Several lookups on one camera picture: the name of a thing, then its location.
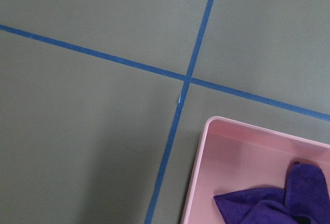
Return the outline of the purple microfiber cloth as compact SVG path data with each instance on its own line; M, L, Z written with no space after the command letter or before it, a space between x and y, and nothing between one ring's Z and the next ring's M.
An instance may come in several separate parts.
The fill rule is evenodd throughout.
M296 162L284 189L261 187L214 196L225 223L329 223L323 170Z

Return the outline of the pink plastic bin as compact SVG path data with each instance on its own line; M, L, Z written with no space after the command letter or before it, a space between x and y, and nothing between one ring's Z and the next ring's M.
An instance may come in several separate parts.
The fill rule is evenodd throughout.
M257 187L284 188L294 162L317 165L329 177L329 146L211 117L196 152L181 222L223 223L215 195Z

